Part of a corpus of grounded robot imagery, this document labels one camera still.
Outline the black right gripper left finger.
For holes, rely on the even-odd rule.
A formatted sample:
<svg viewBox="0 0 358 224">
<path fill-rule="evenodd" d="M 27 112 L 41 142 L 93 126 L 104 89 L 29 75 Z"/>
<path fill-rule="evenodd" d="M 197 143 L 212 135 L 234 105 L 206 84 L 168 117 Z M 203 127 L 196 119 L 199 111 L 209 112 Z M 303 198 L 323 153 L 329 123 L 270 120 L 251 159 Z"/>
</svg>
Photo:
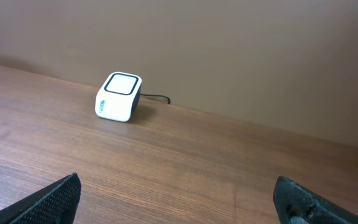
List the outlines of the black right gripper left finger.
<svg viewBox="0 0 358 224">
<path fill-rule="evenodd" d="M 0 210 L 0 224 L 73 224 L 81 182 L 72 173 Z"/>
</svg>

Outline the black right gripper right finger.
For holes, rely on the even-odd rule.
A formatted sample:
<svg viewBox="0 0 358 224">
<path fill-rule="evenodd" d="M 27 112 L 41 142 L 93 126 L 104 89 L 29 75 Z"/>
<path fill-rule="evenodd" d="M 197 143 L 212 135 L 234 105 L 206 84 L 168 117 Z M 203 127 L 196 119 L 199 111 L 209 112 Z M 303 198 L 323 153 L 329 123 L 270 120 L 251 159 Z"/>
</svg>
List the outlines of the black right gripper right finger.
<svg viewBox="0 0 358 224">
<path fill-rule="evenodd" d="M 358 224 L 358 216 L 285 176 L 278 177 L 273 202 L 280 223 Z"/>
</svg>

